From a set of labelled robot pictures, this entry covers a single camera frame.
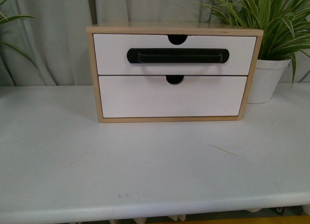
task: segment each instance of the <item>white pot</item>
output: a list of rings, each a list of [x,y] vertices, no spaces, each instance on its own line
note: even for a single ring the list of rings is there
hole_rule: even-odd
[[[291,60],[257,60],[248,95],[248,103],[268,102],[281,78],[284,68]]]

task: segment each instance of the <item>yellow floor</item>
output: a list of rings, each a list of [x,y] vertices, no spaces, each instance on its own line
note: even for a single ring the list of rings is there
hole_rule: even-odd
[[[185,221],[185,222],[173,222],[162,224],[310,224],[310,215],[271,217],[271,218],[237,218],[237,219],[188,221],[188,222]]]

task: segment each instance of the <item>scratch mark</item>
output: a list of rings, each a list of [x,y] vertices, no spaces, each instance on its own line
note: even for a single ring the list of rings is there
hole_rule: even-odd
[[[224,149],[222,149],[222,148],[216,147],[216,146],[211,145],[211,144],[209,144],[209,145],[210,145],[211,147],[214,147],[214,148],[216,148],[216,149],[222,150],[222,151],[224,151],[224,152],[226,152],[226,153],[229,153],[229,154],[231,154],[231,155],[237,156],[237,155],[235,155],[235,154],[233,154],[233,153],[231,153],[231,152],[229,152],[229,151],[226,151],[226,150],[224,150]]]

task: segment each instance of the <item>potted plant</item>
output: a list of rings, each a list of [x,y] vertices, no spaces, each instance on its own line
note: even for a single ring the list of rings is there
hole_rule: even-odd
[[[2,6],[7,0],[3,0],[3,1],[0,1],[0,6]],[[17,19],[20,19],[20,18],[34,18],[34,16],[30,16],[30,15],[14,15],[14,16],[10,16],[10,17],[7,17],[6,15],[4,15],[1,11],[0,11],[0,27],[2,25],[5,25],[7,23],[10,23],[14,20],[17,20]],[[22,52],[21,50],[19,50],[17,47],[7,43],[7,42],[4,42],[0,39],[0,45],[4,45],[6,47],[9,47],[11,48],[12,50],[18,52],[20,55],[22,55],[23,57],[25,57],[27,60],[29,60],[35,67],[36,67],[36,64],[32,61],[32,59],[27,55],[25,54],[24,52]],[[13,79],[13,76],[11,74],[11,72],[7,69],[7,72],[8,74],[10,75],[14,85],[16,86],[16,83]]]
[[[269,101],[290,61],[294,82],[295,53],[300,51],[310,57],[305,51],[310,48],[310,22],[306,19],[310,0],[214,1],[215,5],[201,5],[210,8],[224,23],[264,30],[248,102]]]

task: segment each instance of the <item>table top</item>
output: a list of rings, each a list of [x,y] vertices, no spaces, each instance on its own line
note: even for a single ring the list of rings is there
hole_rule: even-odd
[[[97,122],[92,86],[0,87],[0,223],[310,204],[310,83],[242,121]]]

